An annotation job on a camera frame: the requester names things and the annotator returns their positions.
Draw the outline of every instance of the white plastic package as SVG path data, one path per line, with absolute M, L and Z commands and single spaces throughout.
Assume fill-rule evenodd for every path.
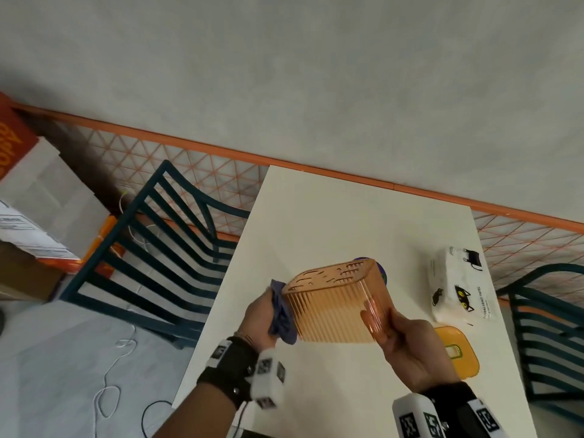
M 432 313 L 447 325 L 474 325 L 491 318 L 487 294 L 491 277 L 479 252 L 449 247 L 430 260 L 428 271 Z

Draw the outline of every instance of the black wristband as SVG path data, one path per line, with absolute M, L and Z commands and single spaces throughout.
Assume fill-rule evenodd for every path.
M 245 378 L 253 375 L 259 354 L 246 341 L 236 336 L 227 339 L 231 344 L 223 351 L 219 348 L 212 355 L 221 353 L 216 367 L 207 367 L 197 379 L 198 383 L 208 383 L 223 392 L 239 409 L 244 401 L 251 401 L 251 384 Z
M 474 392 L 467 383 L 459 382 L 452 384 L 442 384 L 421 393 L 434 404 L 438 418 L 445 427 L 447 437 L 466 437 L 468 434 L 463 429 L 458 417 L 458 410 L 476 399 Z

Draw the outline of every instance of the orange wall trim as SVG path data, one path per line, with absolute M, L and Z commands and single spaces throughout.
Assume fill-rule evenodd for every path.
M 282 168 L 289 168 L 294 170 L 301 170 L 303 172 L 315 173 L 317 175 L 324 175 L 333 178 L 339 178 L 340 180 L 351 181 L 354 183 L 367 184 L 369 186 L 381 187 L 384 189 L 396 190 L 399 192 L 409 193 L 413 195 L 419 195 L 422 197 L 433 198 L 435 200 L 448 201 L 450 203 L 462 204 L 464 206 L 469 206 L 474 210 L 480 212 L 486 212 L 494 215 L 502 215 L 508 218 L 514 218 L 516 220 L 527 221 L 535 224 L 541 224 L 544 226 L 554 227 L 563 229 L 566 231 L 576 232 L 579 234 L 584 234 L 584 224 L 576 221 L 564 220 L 562 218 L 550 217 L 548 215 L 537 214 L 533 212 L 522 211 L 518 209 L 513 209 L 505 206 L 498 206 L 496 204 L 484 203 L 482 201 L 471 200 L 469 198 L 460 198 L 452 195 L 443 194 L 440 192 L 433 192 L 430 190 L 417 189 L 416 187 L 402 186 L 400 184 L 394 184 L 382 180 L 376 180 L 374 178 L 362 177 L 357 175 L 351 175 L 348 173 L 337 172 L 330 169 L 316 168 L 313 166 L 305 166 L 298 163 L 292 163 L 289 161 L 278 160 L 276 158 L 270 158 L 262 155 L 249 154 L 247 152 L 236 151 L 234 149 L 227 149 L 223 147 L 213 146 L 206 143 L 201 143 L 198 141 L 193 141 L 190 139 L 172 137 L 170 135 L 157 134 L 156 132 L 144 131 L 141 129 L 135 129 L 127 126 L 122 126 L 118 124 L 105 123 L 103 121 L 92 120 L 90 118 L 78 117 L 75 115 L 65 114 L 62 112 L 55 112 L 47 109 L 41 109 L 40 107 L 27 106 L 25 104 L 12 103 L 13 109 L 22 110 L 31 114 L 35 114 L 41 117 L 49 118 L 51 120 L 62 121 L 63 123 L 75 124 L 79 126 L 89 127 L 92 129 L 97 129 L 100 131 L 111 132 L 113 134 L 127 135 L 128 137 L 134 137 L 137 139 L 142 139 L 146 141 L 152 141 L 160 144 L 166 144 L 170 146 L 179 147 L 182 149 L 188 149 L 190 151 L 203 152 L 205 154 L 223 156 L 225 158 L 231 158 L 238 161 L 245 161 L 248 163 L 253 163 L 262 166 L 280 166 Z

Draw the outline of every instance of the person's left hand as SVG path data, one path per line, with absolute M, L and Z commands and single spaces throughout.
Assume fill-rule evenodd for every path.
M 273 318 L 272 289 L 268 287 L 245 310 L 244 320 L 237 331 L 247 335 L 253 341 L 254 348 L 261 353 L 276 346 L 278 337 L 268 333 Z

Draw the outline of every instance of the person's right hand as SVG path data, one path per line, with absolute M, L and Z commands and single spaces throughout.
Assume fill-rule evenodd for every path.
M 370 309 L 361 314 L 366 325 L 371 322 Z M 457 383 L 452 360 L 434 327 L 423 319 L 408 319 L 395 308 L 390 311 L 395 332 L 376 332 L 385 360 L 398 378 L 413 392 L 421 393 L 440 384 Z

